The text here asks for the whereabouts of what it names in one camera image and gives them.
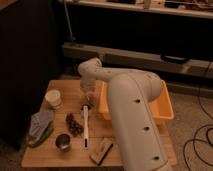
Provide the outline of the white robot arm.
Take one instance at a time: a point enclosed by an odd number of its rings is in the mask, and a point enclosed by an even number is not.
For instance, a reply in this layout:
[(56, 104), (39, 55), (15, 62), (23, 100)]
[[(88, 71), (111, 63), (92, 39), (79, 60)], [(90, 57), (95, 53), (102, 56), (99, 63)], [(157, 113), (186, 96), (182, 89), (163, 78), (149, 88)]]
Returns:
[(102, 66), (92, 58), (78, 66), (81, 89), (93, 90), (105, 81), (114, 136), (125, 171), (173, 171), (149, 102), (162, 92), (161, 78), (149, 71)]

